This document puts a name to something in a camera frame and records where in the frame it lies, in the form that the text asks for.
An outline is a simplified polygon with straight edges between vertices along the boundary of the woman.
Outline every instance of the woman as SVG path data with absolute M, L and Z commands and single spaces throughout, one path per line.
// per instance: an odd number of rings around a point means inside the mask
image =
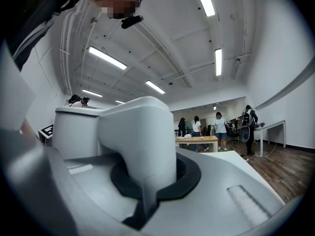
M 218 144 L 219 149 L 221 149 L 221 144 L 224 147 L 224 151 L 227 151 L 226 148 L 226 128 L 225 125 L 227 125 L 227 122 L 224 118 L 222 118 L 222 115 L 220 112 L 217 112 L 216 114 L 216 120 L 212 123 L 213 129 L 217 132 L 217 138 L 218 138 Z
M 185 136 L 185 118 L 181 118 L 178 124 L 178 136 Z
M 198 116 L 195 116 L 195 120 L 194 120 L 194 123 L 192 125 L 192 129 L 193 129 L 193 132 L 191 134 L 192 137 L 201 136 L 201 123 L 199 121 Z M 202 144 L 202 146 L 203 146 L 204 150 L 209 149 L 205 144 Z M 193 151 L 197 152 L 197 144 L 193 144 L 192 149 L 193 149 Z
M 81 97 L 78 96 L 77 94 L 72 95 L 71 99 L 68 100 L 68 105 L 66 107 L 77 107 L 81 108 L 82 103 L 81 103 Z

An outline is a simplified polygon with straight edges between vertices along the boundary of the wooden floor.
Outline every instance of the wooden floor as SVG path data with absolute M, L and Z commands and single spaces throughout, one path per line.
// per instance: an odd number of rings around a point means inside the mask
M 264 151 L 271 152 L 275 145 L 264 143 Z M 228 150 L 235 150 L 240 155 L 246 154 L 244 143 L 227 145 Z M 260 151 L 260 143 L 253 145 L 253 151 Z M 205 152 L 198 146 L 198 152 Z M 248 163 L 270 184 L 282 200 L 287 203 L 304 194 L 315 170 L 315 154 L 276 146 L 266 157 L 255 156 Z

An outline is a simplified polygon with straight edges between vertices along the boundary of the white plastic housing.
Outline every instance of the white plastic housing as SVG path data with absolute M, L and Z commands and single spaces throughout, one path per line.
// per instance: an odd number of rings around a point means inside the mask
M 62 107 L 56 109 L 52 146 L 63 159 L 100 155 L 98 116 L 104 110 Z
M 173 114 L 163 102 L 142 97 L 107 110 L 98 122 L 98 139 L 125 160 L 129 176 L 143 189 L 146 210 L 156 192 L 176 181 Z

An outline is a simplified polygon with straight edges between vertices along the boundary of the pipe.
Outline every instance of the pipe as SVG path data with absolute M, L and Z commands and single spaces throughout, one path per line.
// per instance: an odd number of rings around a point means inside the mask
M 78 53 L 78 44 L 77 44 L 78 43 L 78 36 L 81 35 L 82 24 L 85 21 L 86 16 L 87 16 L 88 11 L 89 11 L 90 8 L 91 8 L 91 4 L 86 2 L 84 4 L 84 8 L 82 9 L 82 14 L 81 14 L 81 17 L 80 17 L 80 20 L 79 20 L 79 23 L 78 23 L 78 28 L 77 28 L 77 31 L 76 31 L 76 34 L 75 34 L 75 38 L 74 38 L 75 51 L 74 51 L 74 55 L 73 55 L 73 57 L 74 57 L 73 58 L 73 70 L 74 70 L 74 68 L 76 66 L 76 57 L 77 57 L 77 53 Z
M 159 84 L 159 86 L 160 86 L 160 85 L 164 85 L 164 84 L 166 84 L 166 83 L 169 83 L 169 82 L 171 82 L 171 81 L 177 80 L 177 79 L 179 79 L 179 78 L 181 78 L 181 77 L 187 76 L 187 75 L 192 74 L 192 73 L 194 73 L 194 72 L 198 72 L 198 71 L 200 71 L 200 70 L 202 70 L 202 69 L 204 69 L 204 68 L 206 68 L 206 67 L 208 67 L 208 66 L 210 66 L 210 65 L 213 65 L 213 64 L 214 64 L 214 63 L 211 63 L 211 64 L 209 64 L 209 65 L 207 65 L 207 66 L 204 66 L 204 67 L 201 67 L 201 68 L 199 68 L 199 69 L 193 70 L 193 71 L 191 71 L 191 72 L 189 72 L 189 73 L 185 73 L 185 74 L 183 74 L 183 75 L 181 75 L 181 76 L 178 76 L 178 77 L 176 77 L 176 78 L 174 78 L 174 79 L 171 79 L 171 80 L 169 80 L 169 81 L 163 82 L 162 84 Z
M 99 12 L 99 14 L 97 15 L 96 17 L 96 21 L 98 20 L 98 18 L 100 17 L 100 15 L 102 14 L 102 11 Z M 91 38 L 91 35 L 92 35 L 92 32 L 94 30 L 94 27 L 95 27 L 96 24 L 93 24 L 92 26 L 92 29 L 90 31 L 90 34 L 89 34 L 89 37 L 88 37 L 88 40 L 87 40 L 87 44 L 85 45 L 85 48 L 84 48 L 84 54 L 83 54 L 83 59 L 82 59 L 82 66 L 81 66 L 81 80 L 80 80 L 80 87 L 81 87 L 81 90 L 82 90 L 82 75 L 83 75 L 83 67 L 84 67 L 84 60 L 85 60 L 85 54 L 87 53 L 87 46 L 89 44 L 89 40 Z
M 71 12 L 67 12 L 65 15 L 64 21 L 63 21 L 63 30 L 62 30 L 61 42 L 60 42 L 60 49 L 61 50 L 64 49 L 65 28 L 66 28 L 67 21 L 68 21 L 68 18 L 70 15 L 71 15 Z M 64 69 L 65 61 L 64 61 L 63 55 L 64 55 L 64 53 L 60 52 L 60 62 L 61 62 L 61 70 L 62 70 L 62 74 L 63 74 L 63 82 L 64 82 L 65 88 L 67 90 L 67 93 L 71 94 L 69 91 L 69 85 L 68 85 L 67 80 L 66 80 L 66 73 L 65 73 L 65 69 Z
M 70 53 L 69 53 L 69 52 L 66 52 L 66 51 L 64 51 L 64 50 L 62 50 L 62 49 L 59 49 L 59 51 L 61 51 L 61 52 L 65 53 L 65 54 L 70 55 Z
M 245 55 L 240 55 L 240 56 L 236 56 L 236 57 L 232 57 L 232 58 L 224 59 L 223 61 L 227 61 L 227 60 L 230 60 L 230 59 L 243 58 L 243 57 L 250 56 L 250 55 L 252 55 L 252 54 L 251 54 L 251 53 L 248 53 L 248 54 L 245 54 Z

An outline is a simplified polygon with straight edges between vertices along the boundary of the wooden table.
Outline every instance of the wooden table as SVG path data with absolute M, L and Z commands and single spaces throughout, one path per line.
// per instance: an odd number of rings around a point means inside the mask
M 191 137 L 188 139 L 175 139 L 176 144 L 213 144 L 214 152 L 218 152 L 218 139 L 216 136 L 204 136 L 204 140 L 200 137 Z

